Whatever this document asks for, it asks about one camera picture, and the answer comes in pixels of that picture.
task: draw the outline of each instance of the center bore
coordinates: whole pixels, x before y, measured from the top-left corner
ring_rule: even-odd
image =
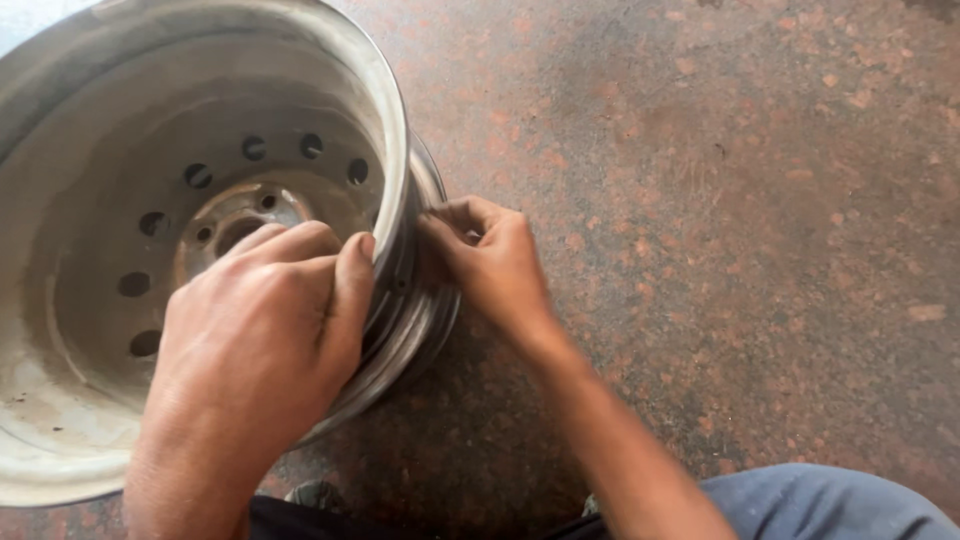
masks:
[[[254,231],[263,227],[265,222],[257,217],[245,217],[231,223],[229,227],[220,234],[217,240],[214,253],[217,258],[223,257],[237,243],[253,234]]]

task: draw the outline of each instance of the ventilation hole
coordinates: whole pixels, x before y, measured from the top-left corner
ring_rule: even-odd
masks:
[[[213,182],[213,175],[203,163],[194,163],[183,171],[183,179],[190,187],[203,189]]]
[[[163,212],[148,212],[140,218],[140,232],[156,236],[170,230],[170,218]]]
[[[243,139],[240,152],[250,161],[260,161],[267,156],[267,143],[256,135]]]
[[[120,294],[129,298],[142,296],[150,290],[150,276],[143,272],[130,272],[130,274],[120,278],[117,290]]]
[[[142,331],[135,335],[130,340],[130,354],[137,357],[155,355],[160,350],[161,336],[159,330]]]
[[[324,142],[316,134],[304,135],[300,140],[300,153],[308,160],[315,160],[324,152]]]
[[[214,250],[214,253],[218,258],[226,255],[233,246],[237,245],[237,242],[250,236],[261,227],[263,227],[263,221],[255,217],[239,219],[233,222],[233,224],[220,235],[220,240],[217,241],[217,249]]]
[[[350,167],[347,169],[347,179],[350,180],[350,183],[353,185],[360,185],[367,181],[367,174],[369,172],[370,169],[367,167],[367,161],[357,158],[350,162]]]

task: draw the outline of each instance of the finger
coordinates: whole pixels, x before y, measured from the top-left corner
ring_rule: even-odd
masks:
[[[287,228],[279,223],[268,223],[237,242],[236,245],[230,248],[230,251],[228,251],[227,254],[222,258],[233,258],[243,255],[256,246],[263,244],[267,240],[281,235],[282,233],[286,232],[286,230]]]
[[[314,257],[290,263],[309,283],[314,292],[313,302],[320,313],[326,313],[326,304],[329,302],[330,294],[333,291],[333,272],[336,264],[337,256],[335,255]]]
[[[483,234],[503,216],[513,211],[476,195],[468,195],[448,201],[433,209],[432,212],[463,233],[475,231]]]
[[[264,262],[298,262],[309,258],[336,255],[342,244],[326,223],[304,221],[249,251]]]
[[[423,214],[417,219],[417,229],[451,269],[458,268],[462,259],[467,256],[469,244],[463,234],[450,227],[443,219]]]
[[[325,377],[345,384],[360,361],[363,326],[373,294],[373,248],[370,233],[357,233],[337,257],[333,277],[333,297],[326,309],[326,324],[321,338],[320,358],[336,365],[321,366]]]

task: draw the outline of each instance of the man's right hand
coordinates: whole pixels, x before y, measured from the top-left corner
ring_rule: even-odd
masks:
[[[522,213],[471,195],[430,210],[419,227],[467,300],[515,346],[562,331]]]

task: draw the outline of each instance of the dirty floor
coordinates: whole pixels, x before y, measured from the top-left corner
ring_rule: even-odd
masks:
[[[960,519],[956,0],[336,4],[449,192],[530,216],[570,331],[694,475],[825,463]],[[588,493],[469,309],[262,491],[316,478],[444,538],[542,531]],[[3,538],[123,534],[119,497],[0,510]]]

